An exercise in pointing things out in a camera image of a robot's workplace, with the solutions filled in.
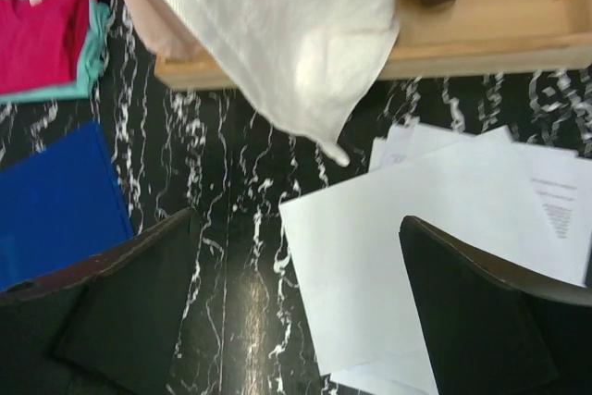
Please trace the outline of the blue file folder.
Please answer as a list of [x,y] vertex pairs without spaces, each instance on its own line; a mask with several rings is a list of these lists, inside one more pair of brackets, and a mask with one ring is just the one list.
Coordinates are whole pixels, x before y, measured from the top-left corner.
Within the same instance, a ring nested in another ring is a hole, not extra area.
[[1,172],[1,288],[130,240],[104,133],[91,122]]

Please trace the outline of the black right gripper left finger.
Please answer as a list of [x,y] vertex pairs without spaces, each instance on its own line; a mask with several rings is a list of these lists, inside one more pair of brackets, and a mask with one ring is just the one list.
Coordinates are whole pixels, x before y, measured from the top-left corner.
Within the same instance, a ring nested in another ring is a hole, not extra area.
[[166,393],[199,235],[186,208],[2,291],[2,393]]

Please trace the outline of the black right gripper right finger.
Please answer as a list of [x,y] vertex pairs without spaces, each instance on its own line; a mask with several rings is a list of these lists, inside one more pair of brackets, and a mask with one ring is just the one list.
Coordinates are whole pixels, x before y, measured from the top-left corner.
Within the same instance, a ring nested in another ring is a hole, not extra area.
[[588,394],[591,290],[453,238],[416,216],[402,255],[441,394]]

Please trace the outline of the white paper stack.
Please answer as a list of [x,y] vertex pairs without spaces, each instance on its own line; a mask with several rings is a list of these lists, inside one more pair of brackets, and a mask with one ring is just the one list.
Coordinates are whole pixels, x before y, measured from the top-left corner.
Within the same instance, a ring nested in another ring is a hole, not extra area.
[[280,207],[321,375],[374,394],[437,392],[399,232],[419,216],[474,247],[582,285],[591,164],[514,142],[419,125],[401,162]]

